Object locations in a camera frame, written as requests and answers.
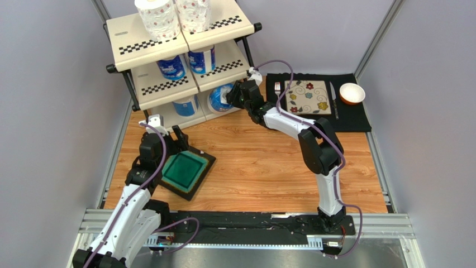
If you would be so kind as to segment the blue cartoon-face roll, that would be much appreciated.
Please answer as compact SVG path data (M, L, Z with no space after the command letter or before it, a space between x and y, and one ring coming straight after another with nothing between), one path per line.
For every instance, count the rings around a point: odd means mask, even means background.
M207 105L212 113L222 114L234 108L226 100L226 95L233 89L233 84L225 84L213 89L207 97Z

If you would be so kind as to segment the plastic-wrapped roll blue label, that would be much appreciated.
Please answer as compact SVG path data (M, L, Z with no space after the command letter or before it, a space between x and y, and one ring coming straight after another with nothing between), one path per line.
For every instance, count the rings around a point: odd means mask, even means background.
M190 117L195 115L199 109L199 101L197 95L192 95L172 102L176 113L182 117Z

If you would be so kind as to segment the dark blue roll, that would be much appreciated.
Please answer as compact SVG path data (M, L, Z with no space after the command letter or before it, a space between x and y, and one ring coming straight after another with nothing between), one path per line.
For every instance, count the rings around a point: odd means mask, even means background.
M207 46L188 52L188 61L195 74L208 74L216 68L215 46Z
M157 61L158 68L164 78L179 80L185 77L187 65L183 54Z

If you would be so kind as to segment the white floral paper roll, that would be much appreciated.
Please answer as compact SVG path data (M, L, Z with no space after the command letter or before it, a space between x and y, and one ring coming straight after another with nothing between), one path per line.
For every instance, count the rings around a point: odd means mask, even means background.
M207 31L211 27L211 1L177 0L175 5L183 31L200 33Z

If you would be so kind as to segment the white red-floral paper roll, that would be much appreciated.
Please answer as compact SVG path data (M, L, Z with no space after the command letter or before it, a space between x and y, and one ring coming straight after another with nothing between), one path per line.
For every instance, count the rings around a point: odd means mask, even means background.
M180 34L180 23L172 0L135 0L134 4L153 41L169 41Z

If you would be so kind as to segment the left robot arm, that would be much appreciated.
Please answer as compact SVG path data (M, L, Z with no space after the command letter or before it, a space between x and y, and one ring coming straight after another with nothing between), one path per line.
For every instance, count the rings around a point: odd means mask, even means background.
M188 135L179 126L176 135L144 121L142 138L145 146L139 155L139 165L127 175L121 199L97 238L87 249L76 250L73 267L130 267L147 238L159 228L161 211L151 197L163 177L167 159L189 148Z

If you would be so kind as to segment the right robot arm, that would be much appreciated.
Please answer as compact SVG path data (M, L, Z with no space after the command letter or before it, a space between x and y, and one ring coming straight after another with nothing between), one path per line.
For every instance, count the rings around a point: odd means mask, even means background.
M254 80L237 81L222 99L235 108L245 109L252 121L277 130L299 142L303 161L316 176L319 192L318 224L326 232L339 227L346 215L340 199L339 167L343 148L330 122L288 113L264 100Z

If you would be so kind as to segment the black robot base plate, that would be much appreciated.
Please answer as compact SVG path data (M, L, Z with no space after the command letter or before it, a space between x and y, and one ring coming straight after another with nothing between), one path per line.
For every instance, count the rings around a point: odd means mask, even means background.
M353 236L357 228L347 215L337 226L325 231L316 214L286 215L258 212L200 212L178 211L165 216L162 227L182 219L186 221L168 231L174 242L223 245L305 245L310 235Z

